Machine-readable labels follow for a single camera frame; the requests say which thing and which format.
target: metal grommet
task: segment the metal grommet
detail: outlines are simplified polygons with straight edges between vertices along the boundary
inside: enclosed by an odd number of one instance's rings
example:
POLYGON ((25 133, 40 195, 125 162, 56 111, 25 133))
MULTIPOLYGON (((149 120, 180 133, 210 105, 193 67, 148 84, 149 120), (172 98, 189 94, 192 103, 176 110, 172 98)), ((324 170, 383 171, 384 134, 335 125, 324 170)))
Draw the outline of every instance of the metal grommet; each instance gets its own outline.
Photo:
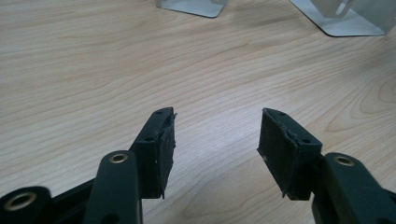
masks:
POLYGON ((121 163, 121 162, 126 161, 127 159, 128 159, 128 155, 120 153, 120 154, 116 154, 116 155, 112 156, 110 158, 110 162, 121 163))
POLYGON ((30 191, 20 193, 12 197, 10 200, 8 200, 8 202, 4 204, 4 209, 10 212, 20 210, 26 207, 27 205, 31 204, 36 197, 37 195, 30 191))
POLYGON ((341 165, 345 165, 345 166, 354 166, 355 162, 353 162, 352 160, 348 159, 347 157, 343 157, 343 156, 336 156, 334 157, 334 160, 338 163, 340 163, 341 165))

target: black bracket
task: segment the black bracket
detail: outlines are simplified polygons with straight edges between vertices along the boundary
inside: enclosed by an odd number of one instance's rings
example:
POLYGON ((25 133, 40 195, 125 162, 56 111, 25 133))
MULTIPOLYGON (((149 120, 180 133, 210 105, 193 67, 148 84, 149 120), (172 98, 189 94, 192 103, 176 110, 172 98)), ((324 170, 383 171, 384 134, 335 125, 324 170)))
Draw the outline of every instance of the black bracket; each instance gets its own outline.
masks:
POLYGON ((152 113, 131 148, 102 158, 95 179, 54 198, 43 187, 0 199, 1 224, 143 223, 141 199, 164 197, 173 165, 172 107, 152 113))
POLYGON ((258 151, 291 200, 309 200, 317 223, 396 223, 396 194, 382 189, 364 165, 322 144, 287 114, 262 111, 258 151))

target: wooden table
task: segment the wooden table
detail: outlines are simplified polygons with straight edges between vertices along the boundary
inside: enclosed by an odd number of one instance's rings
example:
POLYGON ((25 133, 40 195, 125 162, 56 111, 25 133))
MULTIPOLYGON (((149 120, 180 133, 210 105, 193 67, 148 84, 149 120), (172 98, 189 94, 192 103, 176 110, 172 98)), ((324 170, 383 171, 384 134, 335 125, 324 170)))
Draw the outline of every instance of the wooden table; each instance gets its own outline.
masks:
POLYGON ((256 151, 263 107, 396 191, 396 30, 329 37, 287 0, 233 0, 214 20, 155 1, 3 0, 0 96, 1 196, 83 183, 170 105, 175 164, 145 223, 314 223, 256 151))

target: table surface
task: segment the table surface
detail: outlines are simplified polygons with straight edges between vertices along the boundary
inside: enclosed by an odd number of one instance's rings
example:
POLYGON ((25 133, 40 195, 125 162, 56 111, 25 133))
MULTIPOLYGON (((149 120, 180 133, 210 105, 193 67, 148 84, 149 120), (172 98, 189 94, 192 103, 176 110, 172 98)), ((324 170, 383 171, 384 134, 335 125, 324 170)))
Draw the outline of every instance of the table surface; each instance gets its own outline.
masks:
POLYGON ((93 178, 166 106, 175 164, 145 223, 314 223, 256 151, 264 107, 396 191, 395 37, 327 36, 287 0, 230 1, 216 19, 155 1, 1 1, 0 195, 93 178))

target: silver metal base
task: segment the silver metal base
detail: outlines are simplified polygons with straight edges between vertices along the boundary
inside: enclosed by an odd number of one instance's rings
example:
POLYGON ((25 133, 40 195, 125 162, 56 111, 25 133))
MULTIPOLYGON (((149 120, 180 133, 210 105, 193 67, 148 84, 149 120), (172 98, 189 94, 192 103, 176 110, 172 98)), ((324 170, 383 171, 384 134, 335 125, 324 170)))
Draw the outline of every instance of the silver metal base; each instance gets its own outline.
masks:
POLYGON ((227 0, 156 0, 157 7, 216 18, 227 0))
POLYGON ((396 0, 290 1, 328 35, 386 35, 396 24, 396 0))

